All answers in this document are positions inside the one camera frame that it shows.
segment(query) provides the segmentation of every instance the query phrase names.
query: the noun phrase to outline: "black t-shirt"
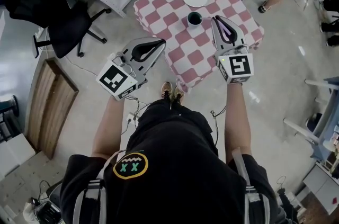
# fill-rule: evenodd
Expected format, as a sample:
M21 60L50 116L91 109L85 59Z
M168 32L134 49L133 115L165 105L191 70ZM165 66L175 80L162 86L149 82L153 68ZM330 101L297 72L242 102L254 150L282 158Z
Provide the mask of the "black t-shirt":
M194 124L177 117L133 135L126 155L104 173L107 223L243 222L246 182ZM252 156L243 158L251 184L269 198L271 216L276 215L265 169ZM77 196L104 163L83 155L69 159L61 188L66 224L72 223Z

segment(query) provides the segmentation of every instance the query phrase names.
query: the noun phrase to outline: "embroidered patch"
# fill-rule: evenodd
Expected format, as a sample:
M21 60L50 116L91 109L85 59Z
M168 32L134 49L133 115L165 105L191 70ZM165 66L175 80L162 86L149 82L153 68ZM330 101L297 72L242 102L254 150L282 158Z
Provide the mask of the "embroidered patch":
M125 155L113 167L115 175L121 179L127 180L139 177L146 172L148 168L147 157L141 153L131 153Z

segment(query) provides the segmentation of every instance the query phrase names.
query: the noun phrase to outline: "office chair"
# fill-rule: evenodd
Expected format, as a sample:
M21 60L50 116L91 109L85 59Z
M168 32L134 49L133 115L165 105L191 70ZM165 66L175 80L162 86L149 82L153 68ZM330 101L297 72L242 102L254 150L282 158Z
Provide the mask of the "office chair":
M49 40L38 42L33 36L32 49L35 58L39 55L38 48L48 45L52 45L58 58L64 57L78 45L77 56L83 57L81 43L85 34L103 44L107 42L107 39L99 38L89 29L104 12L111 13L110 8L90 17L87 5L78 0L5 0L5 6L11 18L29 21L48 29Z

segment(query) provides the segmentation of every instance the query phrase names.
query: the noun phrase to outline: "wire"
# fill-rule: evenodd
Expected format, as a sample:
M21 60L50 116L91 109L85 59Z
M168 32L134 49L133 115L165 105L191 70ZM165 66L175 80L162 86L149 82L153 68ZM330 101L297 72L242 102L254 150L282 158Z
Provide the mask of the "wire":
M136 101L138 103L137 109L136 111L133 113L133 121L134 121L134 126L137 129L137 124L136 124L136 120L137 120L137 116L140 114L140 112L142 111L142 109L148 107L151 103L144 103L142 101L140 101L137 97L133 97L131 95L127 95L125 97L126 99L130 100L130 101ZM143 108L140 108L140 103L143 103L145 106Z
M284 178L284 180L282 181L282 183L278 183L278 181L281 179L281 178ZM280 185L280 189L282 189L282 184L286 181L286 176L285 175L282 175L280 176L277 181L276 181L276 184L279 184Z
M217 140L216 140L215 146L217 145L218 139L219 139L219 128L218 128L218 124L217 124L217 116L224 114L224 112L226 111L226 108L227 108L227 105L225 105L225 107L218 114L216 114L214 112L214 110L211 111L212 117L213 117L214 122L216 124L216 132L217 132Z
M39 196L38 196L38 198L37 198L38 200L40 199L40 195L41 195L41 183L43 183L43 182L47 183L48 187L51 187L50 184L49 184L47 181L42 180L42 181L40 182L40 184L39 184Z
M65 57L66 57L66 59L68 60L68 62L71 63L72 65L74 65L75 67L77 67L77 68L79 68L79 69L82 69L82 70L84 70L84 71L86 71L86 72L88 72L88 73L91 73L91 74L97 76L97 74L95 74L94 72L92 72L92 71L90 71L90 70L88 70L88 69L84 69L84 68L82 68L82 67L80 67L80 66L78 66L78 65L76 65L76 64L74 64L74 63L72 63L72 62L69 60L69 58L68 58L67 56L65 56Z
M41 47L39 47L39 49L43 52L54 52L53 50L47 50L47 48L46 48L46 50L43 50Z
M121 135L123 135L124 133L126 133L126 132L127 132L128 125L129 125L129 123L130 123L131 121L132 121L131 119L129 119L129 120L128 120L128 122L127 122L127 126L126 126L126 130L125 130L124 132L122 132L122 133L121 133Z

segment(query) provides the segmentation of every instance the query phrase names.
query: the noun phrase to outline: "power strip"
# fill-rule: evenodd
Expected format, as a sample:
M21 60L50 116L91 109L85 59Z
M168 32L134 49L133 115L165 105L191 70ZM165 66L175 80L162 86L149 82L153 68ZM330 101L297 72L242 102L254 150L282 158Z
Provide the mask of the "power strip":
M138 126L139 116L136 116L136 120L135 120L135 121L134 121L133 119L134 119L134 114L133 114L133 113L129 113L129 114L127 115L126 120L127 120L127 121L131 120L130 124L133 124L133 125L135 125L135 126Z

